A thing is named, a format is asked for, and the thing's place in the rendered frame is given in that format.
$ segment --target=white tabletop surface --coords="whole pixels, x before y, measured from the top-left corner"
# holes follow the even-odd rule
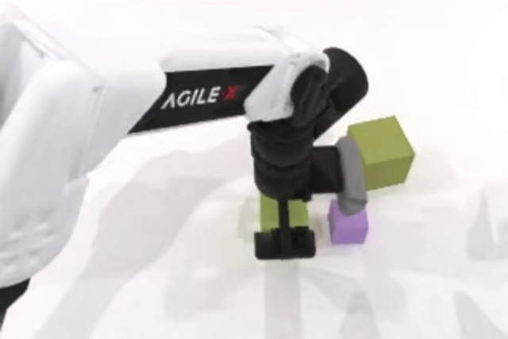
[[[501,339],[508,336],[508,0],[11,0],[92,60],[148,55],[181,28],[279,23],[363,63],[348,124],[396,115],[405,185],[370,193],[363,246],[254,258],[246,121],[129,138],[91,174],[71,241],[11,310],[5,339]]]

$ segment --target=robotic arm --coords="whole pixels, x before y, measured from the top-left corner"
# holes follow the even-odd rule
[[[256,255],[313,256],[310,231],[295,244],[287,203],[343,191],[339,150],[313,143],[365,96],[367,78],[348,53],[281,28],[192,36],[159,62],[91,66],[10,11],[0,13],[0,91],[3,316],[71,236],[87,173],[128,134],[245,115],[256,185],[279,201],[281,222],[256,236]]]

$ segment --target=large green cube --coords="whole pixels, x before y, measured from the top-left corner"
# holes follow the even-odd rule
[[[348,136],[360,149],[368,191],[406,181],[414,150],[395,116],[350,125]]]
[[[302,200],[288,202],[290,227],[309,226],[309,211]],[[279,202],[263,194],[260,195],[261,232],[279,228]]]

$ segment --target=block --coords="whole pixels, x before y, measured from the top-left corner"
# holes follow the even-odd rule
[[[341,212],[337,200],[332,200],[328,213],[332,244],[363,244],[368,233],[367,211],[348,216]]]
[[[290,200],[288,206],[291,228],[309,226],[309,211],[305,202]],[[260,194],[260,227],[261,232],[279,228],[279,204],[263,194]]]
[[[342,168],[343,191],[338,195],[339,207],[345,215],[360,212],[367,205],[364,169],[360,149],[350,137],[342,137],[336,144]]]
[[[367,191],[404,183],[414,150],[395,116],[348,127],[360,149]]]

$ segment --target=green block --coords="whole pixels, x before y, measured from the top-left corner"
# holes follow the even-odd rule
[[[309,211],[302,200],[289,201],[290,227],[309,226]],[[273,198],[260,195],[260,225],[261,232],[269,232],[279,228],[279,203]]]
[[[414,150],[396,117],[350,125],[348,136],[360,149],[368,191],[406,181]]]

